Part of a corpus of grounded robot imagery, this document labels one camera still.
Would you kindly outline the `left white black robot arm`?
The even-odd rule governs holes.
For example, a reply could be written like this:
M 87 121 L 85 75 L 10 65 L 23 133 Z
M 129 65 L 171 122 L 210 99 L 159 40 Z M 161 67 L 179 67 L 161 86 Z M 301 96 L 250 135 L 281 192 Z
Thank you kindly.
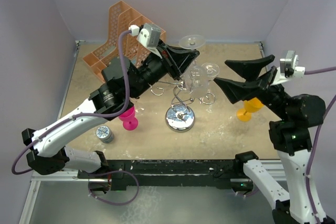
M 30 149 L 26 155 L 30 169 L 41 175 L 63 168 L 77 169 L 96 178 L 104 177 L 108 163 L 103 152 L 76 150 L 67 144 L 131 109 L 130 100 L 139 98 L 166 74 L 180 80 L 199 54 L 198 50 L 169 46 L 160 40 L 155 52 L 151 52 L 139 68 L 124 56 L 114 58 L 102 71 L 105 83 L 81 105 L 41 130 L 22 132 L 23 142 Z

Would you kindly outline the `clear champagne flute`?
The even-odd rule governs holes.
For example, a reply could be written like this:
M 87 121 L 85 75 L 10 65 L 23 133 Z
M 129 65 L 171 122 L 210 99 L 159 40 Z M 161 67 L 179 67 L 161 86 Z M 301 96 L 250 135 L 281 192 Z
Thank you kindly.
M 205 95 L 202 96 L 199 100 L 201 104 L 212 105 L 216 102 L 216 96 L 211 91 L 210 83 L 219 75 L 220 68 L 216 63 L 213 62 L 206 62 L 202 64 L 202 67 L 205 69 L 207 74 L 207 86 Z

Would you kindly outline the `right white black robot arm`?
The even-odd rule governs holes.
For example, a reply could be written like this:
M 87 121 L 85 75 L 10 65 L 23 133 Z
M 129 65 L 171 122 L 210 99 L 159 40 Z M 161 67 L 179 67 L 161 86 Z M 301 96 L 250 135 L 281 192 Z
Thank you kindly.
M 321 205 L 311 176 L 317 142 L 309 132 L 311 127 L 321 127 L 330 108 L 319 96 L 290 96 L 285 91 L 283 83 L 305 75 L 294 51 L 280 59 L 279 67 L 261 73 L 274 59 L 270 55 L 257 60 L 227 60 L 226 65 L 244 81 L 219 77 L 214 81 L 231 103 L 258 99 L 279 117 L 269 123 L 269 138 L 282 163 L 287 189 L 266 171 L 253 152 L 236 155 L 234 173 L 253 181 L 270 204 L 275 223 L 334 223 Z

